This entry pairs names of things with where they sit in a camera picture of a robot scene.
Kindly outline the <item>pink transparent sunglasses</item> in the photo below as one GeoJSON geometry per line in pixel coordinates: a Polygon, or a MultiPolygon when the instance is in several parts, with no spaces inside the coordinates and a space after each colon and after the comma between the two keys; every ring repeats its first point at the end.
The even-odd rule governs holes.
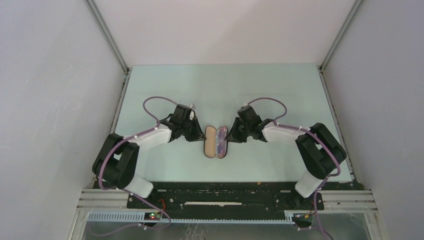
{"type": "Polygon", "coordinates": [[[226,136],[228,134],[228,128],[226,126],[220,127],[216,131],[216,157],[218,159],[223,159],[228,152],[228,143],[226,141],[226,136]]]}

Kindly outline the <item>black glasses case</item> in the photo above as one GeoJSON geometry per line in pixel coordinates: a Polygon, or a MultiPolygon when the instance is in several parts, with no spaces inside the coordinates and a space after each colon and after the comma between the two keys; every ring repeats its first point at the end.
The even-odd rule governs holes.
{"type": "Polygon", "coordinates": [[[207,158],[223,159],[228,153],[228,142],[226,137],[229,133],[227,126],[215,128],[208,125],[205,128],[206,140],[203,144],[203,153],[207,158]]]}

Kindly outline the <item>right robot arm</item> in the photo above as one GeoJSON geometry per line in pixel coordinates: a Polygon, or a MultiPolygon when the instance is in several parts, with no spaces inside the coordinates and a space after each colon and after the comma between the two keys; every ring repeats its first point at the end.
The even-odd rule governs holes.
{"type": "Polygon", "coordinates": [[[237,111],[238,116],[226,135],[231,143],[245,143],[251,137],[265,143],[295,143],[306,170],[295,184],[291,204],[304,209],[311,202],[311,195],[325,182],[341,174],[340,164],[347,153],[323,123],[309,128],[280,124],[276,119],[261,119],[252,106],[237,111]]]}

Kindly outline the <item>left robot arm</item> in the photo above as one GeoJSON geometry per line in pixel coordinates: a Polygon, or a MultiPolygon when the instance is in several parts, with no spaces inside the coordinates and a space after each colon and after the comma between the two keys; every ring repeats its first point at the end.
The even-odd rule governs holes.
{"type": "Polygon", "coordinates": [[[92,165],[99,187],[135,194],[145,208],[153,208],[158,202],[158,194],[152,191],[154,185],[136,172],[139,154],[181,136],[187,142],[206,140],[196,112],[183,104],[178,104],[174,112],[160,120],[156,127],[127,137],[109,134],[92,165]]]}

